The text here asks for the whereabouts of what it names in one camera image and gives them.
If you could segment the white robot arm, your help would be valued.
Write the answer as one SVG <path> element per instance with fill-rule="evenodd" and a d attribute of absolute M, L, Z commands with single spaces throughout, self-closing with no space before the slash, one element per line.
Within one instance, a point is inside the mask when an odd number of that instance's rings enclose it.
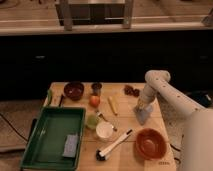
<path fill-rule="evenodd" d="M 178 171 L 213 171 L 213 109 L 206 108 L 169 84 L 167 70 L 149 70 L 140 91 L 135 113 L 145 122 L 151 103 L 159 93 L 174 109 L 186 117 Z"/>

